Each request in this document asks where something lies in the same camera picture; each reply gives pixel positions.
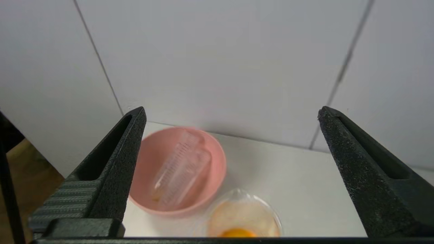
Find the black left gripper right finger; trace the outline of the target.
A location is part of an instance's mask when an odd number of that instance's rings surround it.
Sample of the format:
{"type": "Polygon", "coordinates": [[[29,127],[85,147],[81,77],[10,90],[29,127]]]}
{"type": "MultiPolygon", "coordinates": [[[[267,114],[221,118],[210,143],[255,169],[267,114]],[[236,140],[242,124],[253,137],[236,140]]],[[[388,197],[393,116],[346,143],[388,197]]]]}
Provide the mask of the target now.
{"type": "Polygon", "coordinates": [[[434,188],[338,110],[318,120],[369,237],[433,237],[434,188]]]}

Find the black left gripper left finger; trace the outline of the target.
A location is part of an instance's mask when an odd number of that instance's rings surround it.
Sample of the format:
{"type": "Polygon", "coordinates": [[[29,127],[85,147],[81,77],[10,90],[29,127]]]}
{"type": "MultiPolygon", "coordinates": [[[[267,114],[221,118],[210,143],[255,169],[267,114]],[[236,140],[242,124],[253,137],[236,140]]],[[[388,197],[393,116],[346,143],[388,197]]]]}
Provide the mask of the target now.
{"type": "Polygon", "coordinates": [[[134,175],[145,109],[126,113],[57,190],[32,213],[28,226],[40,238],[55,219],[122,220],[134,175]]]}

